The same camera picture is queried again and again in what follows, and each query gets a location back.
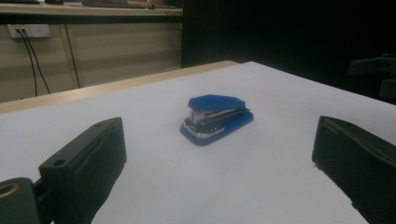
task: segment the blue stapler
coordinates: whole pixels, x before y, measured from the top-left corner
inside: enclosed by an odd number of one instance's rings
[[[205,146],[253,121],[244,101],[231,96],[204,95],[189,100],[190,117],[180,132],[195,145]]]

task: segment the power outlet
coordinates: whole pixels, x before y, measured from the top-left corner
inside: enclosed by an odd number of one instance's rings
[[[12,38],[21,38],[17,30],[24,30],[28,37],[50,37],[47,24],[9,24],[8,30]]]

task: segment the dark background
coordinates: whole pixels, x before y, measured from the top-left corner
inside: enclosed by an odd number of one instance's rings
[[[396,52],[391,9],[386,1],[185,0],[182,66],[253,61],[395,104],[378,96],[389,74],[347,74],[352,60]]]

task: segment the cable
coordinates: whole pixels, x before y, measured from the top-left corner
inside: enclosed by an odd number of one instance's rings
[[[31,49],[31,50],[32,50],[32,52],[33,52],[33,55],[35,56],[35,49],[33,49],[32,43],[30,43],[29,36],[27,36],[27,34],[26,34],[26,31],[25,31],[25,30],[22,30],[22,32],[25,34],[25,37],[26,37],[27,43],[29,44],[29,46],[30,46],[30,49]],[[43,81],[44,81],[44,84],[46,85],[47,92],[50,94],[50,88],[49,88],[49,85],[47,84],[47,81],[46,81],[46,79],[44,79],[43,73],[41,72],[41,68],[40,68],[40,64],[38,63],[37,56],[35,56],[35,63],[37,64],[38,72],[40,73],[40,76],[41,76],[41,78],[43,79]]]
[[[166,15],[166,16],[169,16],[168,10],[167,10],[167,9],[165,10],[165,15]],[[175,51],[175,54],[176,54],[176,56],[177,56],[178,62],[181,64],[180,53],[178,52],[175,43],[172,41],[171,32],[172,32],[172,23],[169,22],[169,23],[168,23],[168,40],[169,40],[169,43],[171,44],[172,48],[173,48],[174,51]]]
[[[27,52],[29,53],[30,63],[31,63],[31,65],[32,65],[32,70],[33,70],[33,77],[34,77],[34,79],[35,79],[35,96],[37,96],[37,80],[36,80],[36,78],[35,78],[35,66],[33,65],[32,53],[31,53],[30,50],[29,50],[29,46],[27,45],[26,40],[25,40],[25,38],[24,38],[24,36],[23,36],[21,30],[20,30],[20,29],[17,29],[17,32],[18,32],[18,34],[21,35],[22,40],[23,40],[23,43],[25,44],[25,47],[26,47],[26,49],[27,49]]]

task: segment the stapler top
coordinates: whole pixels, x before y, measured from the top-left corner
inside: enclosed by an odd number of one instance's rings
[[[204,95],[189,100],[189,107],[198,113],[246,108],[244,101],[232,96]]]

